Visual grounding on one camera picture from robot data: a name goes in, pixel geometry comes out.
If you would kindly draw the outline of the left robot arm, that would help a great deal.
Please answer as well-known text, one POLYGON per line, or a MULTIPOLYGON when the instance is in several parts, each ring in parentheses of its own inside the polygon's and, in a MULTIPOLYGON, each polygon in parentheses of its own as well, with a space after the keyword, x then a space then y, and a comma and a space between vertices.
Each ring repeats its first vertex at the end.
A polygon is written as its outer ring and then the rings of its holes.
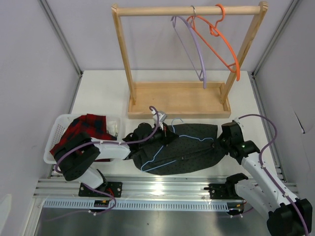
POLYGON ((100 197, 106 193, 107 185, 100 171, 92 168, 94 162, 124 160, 142 147, 158 142, 164 147, 177 138, 165 123, 154 126, 141 123, 119 143, 108 132, 105 117, 89 120, 81 116, 70 123, 60 141, 50 149, 50 154, 56 162, 55 170, 67 181, 84 182, 100 197))

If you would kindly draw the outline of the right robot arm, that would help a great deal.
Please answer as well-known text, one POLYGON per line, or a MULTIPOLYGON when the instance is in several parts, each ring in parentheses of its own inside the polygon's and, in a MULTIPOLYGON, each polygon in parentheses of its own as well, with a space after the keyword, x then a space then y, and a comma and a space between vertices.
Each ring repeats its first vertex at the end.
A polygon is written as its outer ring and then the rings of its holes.
POLYGON ((262 159, 263 151, 253 141, 245 141, 241 126, 235 122, 221 126, 218 140, 252 177, 238 173, 225 182, 225 194, 245 199, 266 219, 272 236, 308 236, 312 231, 313 207, 307 199, 299 199, 262 159))

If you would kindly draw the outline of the purple plastic hanger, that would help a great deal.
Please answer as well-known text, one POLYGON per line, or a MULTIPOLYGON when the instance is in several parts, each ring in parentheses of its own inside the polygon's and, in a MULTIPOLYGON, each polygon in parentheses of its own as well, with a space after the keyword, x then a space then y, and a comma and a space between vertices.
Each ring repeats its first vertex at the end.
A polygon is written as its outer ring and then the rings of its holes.
POLYGON ((195 71, 196 75, 197 75, 197 78, 198 80, 202 83, 202 88, 203 89, 206 89, 207 88, 207 73, 206 73, 206 70, 205 70, 205 64, 204 64, 204 59, 203 59, 203 55, 202 55, 202 52, 201 52, 201 47, 200 47, 200 44, 198 42, 198 39, 197 39, 197 35, 196 35, 196 32, 192 29, 192 26, 188 23, 188 21, 183 17, 183 16, 175 16, 173 15, 171 17, 171 23, 172 23, 172 27, 173 27, 173 30, 175 32, 175 34, 177 35, 178 39, 179 39, 179 42, 181 43, 191 65, 192 65, 192 68, 193 70, 195 71), (198 71, 193 60, 192 60, 192 57, 190 56, 179 32, 177 31, 177 28, 176 28, 176 25, 177 25, 177 20, 181 20, 183 22, 183 24, 185 25, 185 27, 187 28, 191 38, 192 38, 192 41, 193 41, 193 45, 195 46, 195 49, 197 51, 197 55, 198 55, 198 59, 199 59, 199 63, 200 63, 200 70, 198 71))

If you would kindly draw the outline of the orange plastic hanger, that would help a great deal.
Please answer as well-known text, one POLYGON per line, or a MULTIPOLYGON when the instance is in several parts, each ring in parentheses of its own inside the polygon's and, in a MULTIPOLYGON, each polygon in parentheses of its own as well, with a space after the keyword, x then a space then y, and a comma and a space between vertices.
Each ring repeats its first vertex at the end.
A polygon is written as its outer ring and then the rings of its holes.
POLYGON ((199 16, 199 15, 193 15, 193 16, 189 16, 186 18, 186 21, 188 22, 188 24, 192 27, 193 31, 199 36, 199 38, 208 46, 208 48, 216 55, 216 57, 224 64, 224 66, 232 73, 234 73, 236 75, 236 81, 240 81, 240 77, 241 77, 241 72, 240 72, 240 64, 239 61, 237 59, 237 56, 233 50, 233 48, 231 47, 230 43, 228 42, 228 40, 225 38, 225 36, 223 35, 223 33, 221 33, 218 29, 218 24, 220 22, 222 22, 225 19, 225 7, 218 3, 216 4, 216 7, 220 8, 221 11, 221 18, 218 19, 216 21, 216 23, 213 25, 212 23, 210 23, 208 20, 206 20, 204 17, 199 16), (208 26, 209 26, 209 33, 211 36, 213 37, 219 37, 220 39, 223 40, 223 42, 225 43, 225 45, 227 46, 227 48, 229 49, 234 62, 231 64, 228 64, 218 53, 217 51, 210 45, 210 43, 201 35, 201 33, 198 32, 197 28, 196 28, 196 23, 195 23, 195 19, 200 19, 201 21, 205 22, 208 26))

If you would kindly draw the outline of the wooden clothes rack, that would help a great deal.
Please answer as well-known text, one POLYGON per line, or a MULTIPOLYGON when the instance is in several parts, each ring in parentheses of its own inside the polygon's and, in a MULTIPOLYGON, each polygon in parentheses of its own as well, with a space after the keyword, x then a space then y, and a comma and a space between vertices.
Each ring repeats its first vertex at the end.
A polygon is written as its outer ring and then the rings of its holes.
POLYGON ((121 8, 117 4, 111 6, 113 21, 116 29, 118 43, 121 50, 129 87, 128 118, 148 118, 146 108, 153 105, 161 108, 171 118, 181 116, 184 118, 229 118, 231 115, 228 94, 235 81, 241 78, 241 66, 259 30, 259 27, 268 10, 268 3, 261 1, 258 6, 181 6, 181 7, 127 7, 121 8), (220 15, 217 23, 222 22, 227 15, 252 15, 253 19, 248 28, 239 52, 236 54, 223 33, 218 30, 217 24, 211 24, 205 19, 206 15, 220 15), (202 84, 187 81, 170 82, 137 82, 132 78, 129 58, 127 54, 121 17, 153 17, 170 16, 175 24, 177 18, 187 26, 193 39, 203 36, 196 28, 196 19, 200 19, 209 26, 209 33, 213 37, 220 37, 230 53, 234 62, 222 63, 230 74, 226 82, 210 81, 202 78, 202 84))

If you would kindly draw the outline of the white cloth in basket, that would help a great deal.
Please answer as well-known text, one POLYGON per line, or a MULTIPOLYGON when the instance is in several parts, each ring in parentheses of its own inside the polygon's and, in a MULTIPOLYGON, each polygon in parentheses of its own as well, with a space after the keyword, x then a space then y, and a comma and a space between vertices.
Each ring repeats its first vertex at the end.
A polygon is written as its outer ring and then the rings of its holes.
POLYGON ((116 120, 108 120, 106 122, 106 132, 117 137, 119 133, 119 124, 116 120))

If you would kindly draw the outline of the red plaid garment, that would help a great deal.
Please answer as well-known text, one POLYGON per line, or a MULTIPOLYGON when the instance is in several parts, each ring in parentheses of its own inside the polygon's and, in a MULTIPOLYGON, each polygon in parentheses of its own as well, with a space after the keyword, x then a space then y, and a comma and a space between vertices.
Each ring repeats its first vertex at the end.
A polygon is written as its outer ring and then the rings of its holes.
POLYGON ((101 140, 115 141, 117 138, 107 132, 106 128, 106 116, 98 116, 93 114, 81 115, 74 119, 69 125, 67 130, 62 135, 59 143, 57 143, 50 153, 55 156, 57 151, 71 141, 75 136, 80 133, 87 133, 91 138, 101 140))

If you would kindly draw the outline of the white plastic basket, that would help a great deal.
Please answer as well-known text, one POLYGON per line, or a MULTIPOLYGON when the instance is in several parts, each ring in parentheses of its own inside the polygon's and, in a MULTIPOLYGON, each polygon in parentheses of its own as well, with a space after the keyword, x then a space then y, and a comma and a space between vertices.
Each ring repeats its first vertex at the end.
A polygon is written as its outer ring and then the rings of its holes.
MULTIPOLYGON (((56 118, 55 123, 51 129, 46 147, 45 153, 43 156, 44 161, 47 164, 56 164, 53 155, 50 153, 50 150, 55 146, 55 144, 59 143, 62 135, 67 130, 69 125, 78 117, 86 115, 86 114, 63 114, 56 118)), ((113 115, 106 115, 106 121, 108 120, 116 120, 119 124, 119 133, 117 139, 122 139, 125 134, 126 127, 123 124, 123 121, 120 117, 113 115)))

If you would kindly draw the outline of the aluminium mounting rail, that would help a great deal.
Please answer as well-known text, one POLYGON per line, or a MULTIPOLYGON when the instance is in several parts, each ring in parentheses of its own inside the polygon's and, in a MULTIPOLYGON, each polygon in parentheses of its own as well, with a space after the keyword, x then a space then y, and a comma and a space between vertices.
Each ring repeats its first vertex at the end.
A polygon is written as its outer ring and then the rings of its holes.
MULTIPOLYGON (((122 182, 119 200, 136 201, 193 201, 209 199, 204 190, 210 183, 225 183, 227 176, 155 176, 146 173, 139 175, 106 175, 108 181, 122 182)), ((33 198, 79 199, 80 183, 66 181, 60 175, 38 180, 33 198)))

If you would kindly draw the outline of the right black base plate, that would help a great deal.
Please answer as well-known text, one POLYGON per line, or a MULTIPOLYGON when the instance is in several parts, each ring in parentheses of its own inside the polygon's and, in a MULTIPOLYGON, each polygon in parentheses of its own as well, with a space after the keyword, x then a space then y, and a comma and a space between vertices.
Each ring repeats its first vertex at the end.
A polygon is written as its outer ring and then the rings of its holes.
POLYGON ((232 190, 228 184, 210 183, 207 187, 203 188, 210 194, 212 200, 236 200, 239 196, 232 190))

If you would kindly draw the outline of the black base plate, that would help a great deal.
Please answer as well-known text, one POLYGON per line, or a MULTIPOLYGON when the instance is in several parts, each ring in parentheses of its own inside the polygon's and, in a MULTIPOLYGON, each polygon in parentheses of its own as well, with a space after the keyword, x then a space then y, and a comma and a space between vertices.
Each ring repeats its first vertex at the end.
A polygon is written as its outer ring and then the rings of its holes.
MULTIPOLYGON (((115 198, 120 198, 122 194, 123 183, 122 182, 108 182, 107 184, 102 184, 100 187, 96 188, 97 191, 105 192, 112 195, 115 198)), ((99 194, 95 191, 87 188, 83 183, 80 184, 79 197, 105 197, 103 194, 99 194)))
POLYGON ((236 200, 239 196, 232 190, 228 184, 210 183, 207 187, 203 188, 210 194, 212 200, 236 200))

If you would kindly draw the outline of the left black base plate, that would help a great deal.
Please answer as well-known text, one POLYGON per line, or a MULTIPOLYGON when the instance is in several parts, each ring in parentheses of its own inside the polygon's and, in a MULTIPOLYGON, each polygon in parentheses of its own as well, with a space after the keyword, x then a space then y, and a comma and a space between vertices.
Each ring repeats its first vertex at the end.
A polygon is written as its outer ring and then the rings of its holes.
MULTIPOLYGON (((122 194, 123 183, 122 182, 108 182, 107 184, 102 184, 100 187, 96 188, 97 191, 105 192, 112 195, 115 198, 120 198, 122 194)), ((83 183, 80 184, 79 197, 105 197, 103 194, 99 194, 95 191, 87 188, 83 183)))

